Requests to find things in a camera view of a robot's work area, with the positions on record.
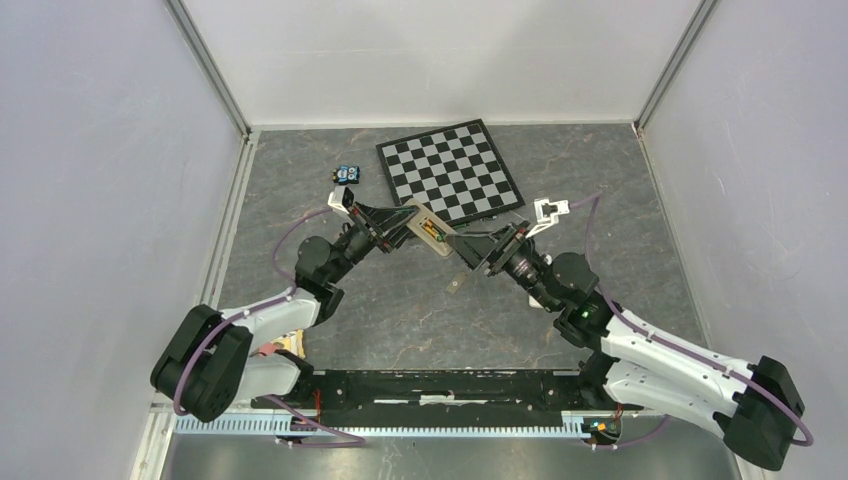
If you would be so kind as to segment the gold green battery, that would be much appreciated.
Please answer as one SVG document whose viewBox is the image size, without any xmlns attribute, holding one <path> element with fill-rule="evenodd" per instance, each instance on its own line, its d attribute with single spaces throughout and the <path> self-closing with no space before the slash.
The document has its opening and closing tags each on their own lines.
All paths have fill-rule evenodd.
<svg viewBox="0 0 848 480">
<path fill-rule="evenodd" d="M 422 228 L 436 241 L 443 242 L 444 241 L 444 232 L 439 229 L 438 226 L 432 223 L 425 223 L 422 225 Z"/>
</svg>

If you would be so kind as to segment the beige remote control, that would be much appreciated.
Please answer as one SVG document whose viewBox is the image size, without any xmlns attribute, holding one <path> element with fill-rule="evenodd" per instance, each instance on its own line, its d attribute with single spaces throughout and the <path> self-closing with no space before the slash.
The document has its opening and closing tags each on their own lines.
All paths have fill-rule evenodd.
<svg viewBox="0 0 848 480">
<path fill-rule="evenodd" d="M 414 198 L 407 200 L 405 206 L 417 209 L 406 227 L 441 257 L 451 256 L 454 248 L 447 242 L 447 237 L 454 235 L 456 231 L 425 204 Z"/>
</svg>

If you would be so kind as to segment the beige battery cover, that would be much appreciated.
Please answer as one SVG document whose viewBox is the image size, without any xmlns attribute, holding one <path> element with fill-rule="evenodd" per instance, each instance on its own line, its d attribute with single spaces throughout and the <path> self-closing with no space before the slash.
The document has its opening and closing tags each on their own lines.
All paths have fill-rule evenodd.
<svg viewBox="0 0 848 480">
<path fill-rule="evenodd" d="M 464 273 L 457 274 L 455 277 L 452 278 L 452 280 L 447 285 L 446 291 L 450 294 L 457 293 L 466 279 L 467 279 L 466 274 L 464 274 Z"/>
</svg>

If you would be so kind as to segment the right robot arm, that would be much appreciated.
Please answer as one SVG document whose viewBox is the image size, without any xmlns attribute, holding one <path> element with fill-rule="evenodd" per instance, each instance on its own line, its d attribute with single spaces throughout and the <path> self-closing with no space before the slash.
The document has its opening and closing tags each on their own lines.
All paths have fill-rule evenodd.
<svg viewBox="0 0 848 480">
<path fill-rule="evenodd" d="M 572 345 L 592 354 L 577 382 L 591 408 L 610 401 L 684 420 L 717 436 L 736 456 L 779 471 L 793 445 L 808 446 L 805 406 L 788 368 L 762 356 L 726 356 L 672 335 L 604 296 L 586 257 L 548 259 L 527 223 L 443 237 L 472 270 L 505 273 Z"/>
</svg>

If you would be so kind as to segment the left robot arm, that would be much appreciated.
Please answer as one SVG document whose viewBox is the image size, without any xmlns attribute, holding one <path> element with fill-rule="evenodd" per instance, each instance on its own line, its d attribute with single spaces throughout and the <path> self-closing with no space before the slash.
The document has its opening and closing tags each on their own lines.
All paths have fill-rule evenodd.
<svg viewBox="0 0 848 480">
<path fill-rule="evenodd" d="M 263 356 L 261 348 L 285 333 L 329 319 L 344 297 L 339 281 L 371 251 L 389 253 L 409 235 L 416 206 L 346 207 L 349 220 L 336 240 L 304 239 L 290 285 L 242 307 L 191 308 L 150 374 L 151 386 L 169 398 L 176 414 L 211 422 L 232 403 L 277 394 L 290 407 L 314 394 L 308 365 L 289 353 Z"/>
</svg>

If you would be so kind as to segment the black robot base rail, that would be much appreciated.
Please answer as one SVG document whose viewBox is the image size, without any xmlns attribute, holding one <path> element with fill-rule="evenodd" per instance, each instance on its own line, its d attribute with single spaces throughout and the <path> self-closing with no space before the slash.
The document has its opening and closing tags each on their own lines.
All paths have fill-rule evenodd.
<svg viewBox="0 0 848 480">
<path fill-rule="evenodd" d="M 330 427 L 553 427 L 562 413 L 614 412 L 576 370 L 323 370 L 283 401 Z"/>
</svg>

